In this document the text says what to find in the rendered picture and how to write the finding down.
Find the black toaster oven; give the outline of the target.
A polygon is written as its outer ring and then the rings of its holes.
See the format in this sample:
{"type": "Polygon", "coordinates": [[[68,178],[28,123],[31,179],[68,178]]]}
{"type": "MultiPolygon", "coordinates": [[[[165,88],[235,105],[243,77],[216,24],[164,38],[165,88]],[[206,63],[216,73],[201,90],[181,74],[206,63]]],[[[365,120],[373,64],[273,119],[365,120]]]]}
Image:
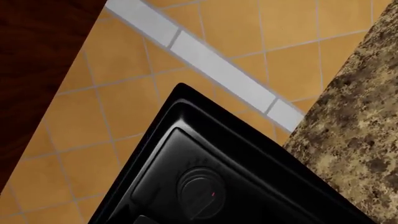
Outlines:
{"type": "Polygon", "coordinates": [[[192,87],[173,89],[88,224],[376,224],[283,147],[192,87]],[[177,199],[194,167],[218,173],[223,209],[190,221],[177,199]]]}

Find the black round oven knob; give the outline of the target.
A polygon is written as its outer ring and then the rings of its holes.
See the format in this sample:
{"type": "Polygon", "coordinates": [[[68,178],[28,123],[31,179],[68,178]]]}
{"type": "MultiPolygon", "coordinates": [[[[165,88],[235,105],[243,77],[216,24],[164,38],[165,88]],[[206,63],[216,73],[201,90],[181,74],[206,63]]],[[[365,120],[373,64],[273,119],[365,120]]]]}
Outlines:
{"type": "Polygon", "coordinates": [[[177,199],[188,220],[214,218],[226,201],[224,180],[208,167],[189,169],[178,180],[177,199]]]}

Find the dark wooden wall cabinet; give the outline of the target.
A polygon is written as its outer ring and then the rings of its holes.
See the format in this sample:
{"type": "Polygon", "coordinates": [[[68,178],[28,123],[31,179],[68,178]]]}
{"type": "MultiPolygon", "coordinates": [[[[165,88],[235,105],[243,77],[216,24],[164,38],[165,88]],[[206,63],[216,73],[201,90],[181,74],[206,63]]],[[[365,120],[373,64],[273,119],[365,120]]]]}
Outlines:
{"type": "Polygon", "coordinates": [[[106,0],[0,0],[0,191],[106,0]]]}

